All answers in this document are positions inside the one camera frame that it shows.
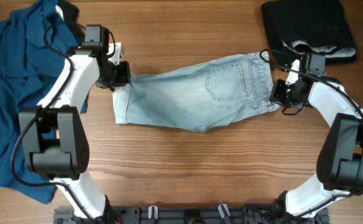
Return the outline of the light blue denim shorts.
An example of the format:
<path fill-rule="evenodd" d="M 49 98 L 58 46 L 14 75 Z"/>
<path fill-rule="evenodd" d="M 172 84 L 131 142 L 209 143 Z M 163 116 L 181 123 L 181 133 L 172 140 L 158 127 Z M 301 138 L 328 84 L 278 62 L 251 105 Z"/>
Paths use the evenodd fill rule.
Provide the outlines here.
<path fill-rule="evenodd" d="M 205 132 L 273 112 L 268 54 L 237 54 L 157 75 L 133 75 L 113 93 L 116 124 Z"/>

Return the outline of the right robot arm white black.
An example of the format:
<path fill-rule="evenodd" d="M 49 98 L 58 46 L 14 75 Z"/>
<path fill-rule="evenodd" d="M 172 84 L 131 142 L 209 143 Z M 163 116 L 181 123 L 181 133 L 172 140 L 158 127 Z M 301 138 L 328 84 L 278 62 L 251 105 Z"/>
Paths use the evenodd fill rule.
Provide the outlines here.
<path fill-rule="evenodd" d="M 363 109 L 326 75 L 325 60 L 304 54 L 287 80 L 275 82 L 269 98 L 296 114 L 314 108 L 329 125 L 315 174 L 274 202 L 274 219 L 286 223 L 305 222 L 338 200 L 363 194 Z"/>

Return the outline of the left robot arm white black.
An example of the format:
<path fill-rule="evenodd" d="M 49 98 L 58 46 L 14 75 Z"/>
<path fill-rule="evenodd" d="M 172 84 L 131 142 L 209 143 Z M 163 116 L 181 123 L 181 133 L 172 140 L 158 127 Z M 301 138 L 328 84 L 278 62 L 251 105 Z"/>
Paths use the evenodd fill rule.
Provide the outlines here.
<path fill-rule="evenodd" d="M 90 148 L 80 113 L 93 85 L 114 91 L 130 84 L 131 73 L 107 28 L 84 30 L 81 45 L 59 53 L 65 65 L 52 89 L 36 107 L 20 112 L 11 172 L 28 187 L 58 187 L 73 206 L 75 223 L 121 223 L 88 171 Z"/>

